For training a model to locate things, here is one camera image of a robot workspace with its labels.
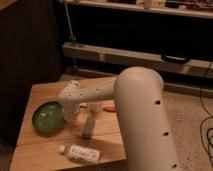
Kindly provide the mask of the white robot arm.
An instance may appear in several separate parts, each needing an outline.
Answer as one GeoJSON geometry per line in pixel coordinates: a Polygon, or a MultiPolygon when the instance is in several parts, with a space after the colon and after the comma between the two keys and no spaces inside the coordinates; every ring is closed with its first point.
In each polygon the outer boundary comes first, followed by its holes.
{"type": "Polygon", "coordinates": [[[154,70],[131,67],[117,77],[81,88],[67,84],[58,101],[67,118],[83,102],[113,100],[129,171],[182,171],[162,92],[164,82],[154,70]]]}

